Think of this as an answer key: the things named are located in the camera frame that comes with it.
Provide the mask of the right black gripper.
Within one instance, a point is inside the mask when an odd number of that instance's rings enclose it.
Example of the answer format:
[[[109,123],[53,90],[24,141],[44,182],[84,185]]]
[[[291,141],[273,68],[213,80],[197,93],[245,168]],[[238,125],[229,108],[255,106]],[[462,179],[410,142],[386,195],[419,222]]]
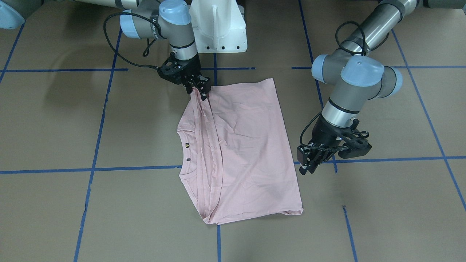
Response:
[[[200,92],[201,100],[205,101],[212,89],[212,82],[209,77],[203,76],[200,70],[199,54],[182,61],[176,58],[174,52],[170,52],[170,56],[158,68],[157,73],[162,79],[183,85],[188,95],[191,95],[193,89],[196,88]]]

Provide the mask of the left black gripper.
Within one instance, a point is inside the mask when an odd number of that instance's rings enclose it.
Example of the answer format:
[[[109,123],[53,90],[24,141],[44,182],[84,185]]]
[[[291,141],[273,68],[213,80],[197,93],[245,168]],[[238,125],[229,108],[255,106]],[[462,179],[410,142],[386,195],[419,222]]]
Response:
[[[297,147],[297,159],[301,167],[299,172],[314,174],[316,168],[330,160],[335,154],[342,159],[365,156],[372,145],[367,138],[367,131],[357,129],[360,121],[350,120],[349,127],[337,127],[330,124],[321,114],[317,114],[303,129]]]

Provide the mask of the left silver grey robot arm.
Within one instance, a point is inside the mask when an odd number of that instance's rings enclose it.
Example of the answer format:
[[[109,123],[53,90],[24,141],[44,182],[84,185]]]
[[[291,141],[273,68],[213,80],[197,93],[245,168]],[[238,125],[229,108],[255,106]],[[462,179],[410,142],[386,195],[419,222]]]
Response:
[[[361,24],[349,20],[335,32],[338,48],[313,60],[313,78],[334,85],[314,124],[308,143],[299,141],[299,172],[314,173],[335,154],[341,159],[365,156],[372,148],[367,131],[358,130],[358,114],[366,101],[396,94],[403,83],[398,69],[369,57],[391,30],[421,4],[424,8],[465,10],[464,0],[383,0]]]

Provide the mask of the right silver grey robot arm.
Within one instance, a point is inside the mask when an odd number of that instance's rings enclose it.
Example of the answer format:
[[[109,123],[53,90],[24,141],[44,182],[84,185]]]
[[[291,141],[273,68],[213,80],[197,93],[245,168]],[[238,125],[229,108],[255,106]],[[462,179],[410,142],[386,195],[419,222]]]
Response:
[[[117,56],[107,33],[108,22],[119,18],[122,33],[133,39],[145,39],[147,56],[157,40],[168,40],[170,54],[160,66],[144,65],[123,58],[126,63],[140,68],[156,70],[159,77],[173,84],[183,85],[188,94],[197,91],[201,100],[208,98],[211,79],[201,73],[201,64],[189,7],[183,0],[89,0],[93,5],[115,7],[118,13],[108,15],[103,22],[103,33],[108,45]]]

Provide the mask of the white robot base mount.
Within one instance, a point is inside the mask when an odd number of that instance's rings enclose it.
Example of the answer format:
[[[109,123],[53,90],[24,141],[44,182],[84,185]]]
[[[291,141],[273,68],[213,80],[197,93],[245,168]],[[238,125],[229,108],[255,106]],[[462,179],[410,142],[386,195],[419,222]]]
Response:
[[[192,0],[190,15],[198,53],[243,53],[248,49],[243,0]]]

